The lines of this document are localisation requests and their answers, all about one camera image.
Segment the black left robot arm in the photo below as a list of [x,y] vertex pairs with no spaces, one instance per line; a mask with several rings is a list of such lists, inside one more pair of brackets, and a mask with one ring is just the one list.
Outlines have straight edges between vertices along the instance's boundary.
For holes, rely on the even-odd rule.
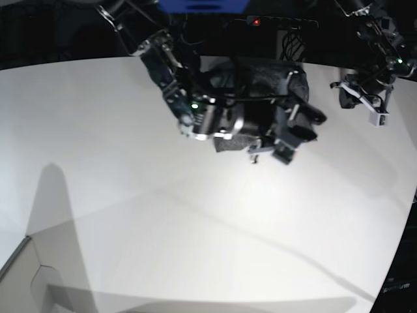
[[388,120],[388,103],[398,78],[416,74],[416,46],[401,32],[388,1],[336,1],[343,15],[356,22],[356,36],[369,48],[369,61],[342,72],[330,88],[339,90],[341,108],[363,105],[369,122],[382,127]]

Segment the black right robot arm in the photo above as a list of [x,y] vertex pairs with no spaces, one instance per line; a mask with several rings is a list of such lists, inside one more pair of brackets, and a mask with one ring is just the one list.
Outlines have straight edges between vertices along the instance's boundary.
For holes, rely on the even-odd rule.
[[309,103],[304,69],[295,63],[231,56],[201,68],[201,56],[183,37],[185,19],[156,1],[104,1],[95,6],[138,57],[187,138],[217,152],[245,150],[289,164],[298,148],[317,139],[326,115]]

